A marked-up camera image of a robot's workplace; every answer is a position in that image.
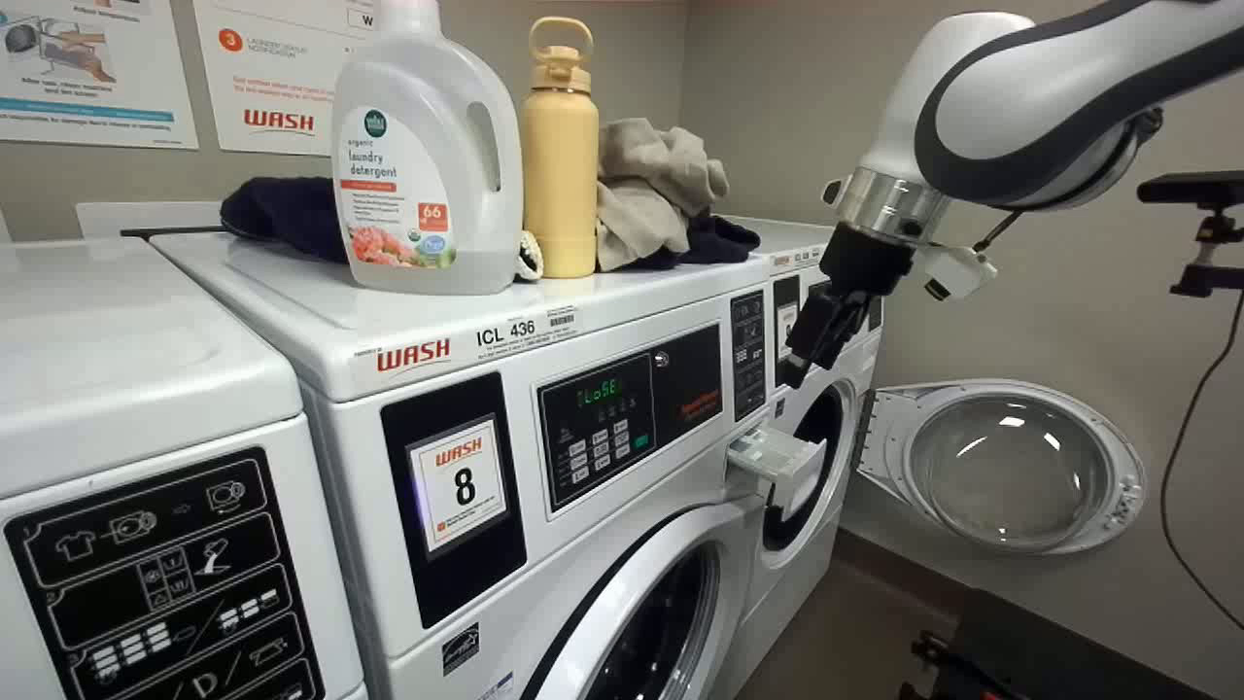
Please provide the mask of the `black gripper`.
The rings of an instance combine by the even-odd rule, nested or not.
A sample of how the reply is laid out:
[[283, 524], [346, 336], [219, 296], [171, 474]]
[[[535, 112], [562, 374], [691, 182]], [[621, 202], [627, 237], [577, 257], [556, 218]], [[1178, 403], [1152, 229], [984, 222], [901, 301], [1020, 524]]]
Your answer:
[[877, 296], [889, 296], [914, 269], [906, 244], [835, 224], [819, 257], [833, 286], [811, 286], [778, 360], [778, 380], [798, 388], [811, 366], [833, 370], [842, 344], [873, 323]]

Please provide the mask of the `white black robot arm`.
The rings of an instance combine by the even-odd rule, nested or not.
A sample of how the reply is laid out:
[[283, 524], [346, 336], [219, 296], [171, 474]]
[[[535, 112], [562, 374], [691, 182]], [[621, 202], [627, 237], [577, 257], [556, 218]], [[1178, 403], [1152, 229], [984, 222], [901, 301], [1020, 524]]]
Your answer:
[[1244, 0], [1096, 0], [1033, 23], [955, 11], [910, 55], [835, 218], [778, 380], [833, 370], [914, 269], [938, 299], [997, 277], [987, 244], [1030, 208], [1109, 189], [1162, 104], [1244, 65]]

